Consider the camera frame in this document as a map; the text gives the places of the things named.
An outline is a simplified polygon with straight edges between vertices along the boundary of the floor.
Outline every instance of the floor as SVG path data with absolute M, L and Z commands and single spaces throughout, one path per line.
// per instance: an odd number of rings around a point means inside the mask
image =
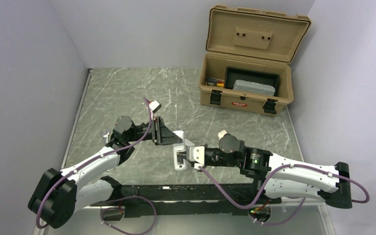
M 136 125 L 147 121 L 143 96 L 158 100 L 162 116 L 171 130 L 184 130 L 195 144 L 218 146 L 217 133 L 223 129 L 245 141 L 247 146 L 270 150 L 301 160 L 286 109 L 276 117 L 199 104 L 198 80 L 201 68 L 108 68 L 91 71 L 89 85 L 64 167 L 69 167 L 99 151 L 100 130 L 112 130 L 115 120 L 130 116 Z M 247 183 L 236 168 L 209 169 L 220 183 Z M 120 183 L 129 184 L 208 184 L 210 180 L 193 169 L 174 170 L 171 146 L 155 146 L 144 141 L 132 157 L 115 170 L 106 172 Z

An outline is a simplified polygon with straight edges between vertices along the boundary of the red logo label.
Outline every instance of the red logo label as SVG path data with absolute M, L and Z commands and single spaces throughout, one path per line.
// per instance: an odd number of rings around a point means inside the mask
M 247 104 L 243 104 L 243 103 L 238 103 L 238 102 L 231 102 L 232 105 L 235 105 L 235 106 L 241 106 L 241 107 L 246 107 Z

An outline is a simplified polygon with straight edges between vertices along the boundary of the gray plastic container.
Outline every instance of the gray plastic container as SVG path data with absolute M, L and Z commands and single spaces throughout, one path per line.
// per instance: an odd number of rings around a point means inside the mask
M 256 82 L 248 82 L 243 80 L 235 81 L 233 90 L 269 96 L 273 96 L 276 92 L 276 89 L 270 85 L 260 84 Z

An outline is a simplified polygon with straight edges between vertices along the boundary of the gray wall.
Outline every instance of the gray wall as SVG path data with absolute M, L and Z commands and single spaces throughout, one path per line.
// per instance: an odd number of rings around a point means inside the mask
M 316 0 L 311 36 L 292 74 L 292 120 L 310 163 L 350 165 L 371 194 L 330 208 L 338 235 L 376 235 L 376 1 Z M 352 186 L 355 199 L 363 193 Z
M 307 14 L 314 0 L 51 0 L 89 68 L 200 67 L 210 8 Z
M 48 0 L 0 0 L 0 235 L 32 233 L 29 198 L 60 168 L 86 76 Z

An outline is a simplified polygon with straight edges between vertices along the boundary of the open toolbox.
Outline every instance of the open toolbox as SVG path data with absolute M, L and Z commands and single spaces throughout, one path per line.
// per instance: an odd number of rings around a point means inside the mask
M 288 63 L 310 25 L 307 16 L 213 7 L 208 53 L 198 83 L 201 104 L 275 116 L 293 101 Z M 224 86 L 210 86 L 210 79 Z M 252 89 L 233 90 L 237 80 L 243 82 L 241 87 L 251 83 L 272 86 L 273 95 L 254 93 Z

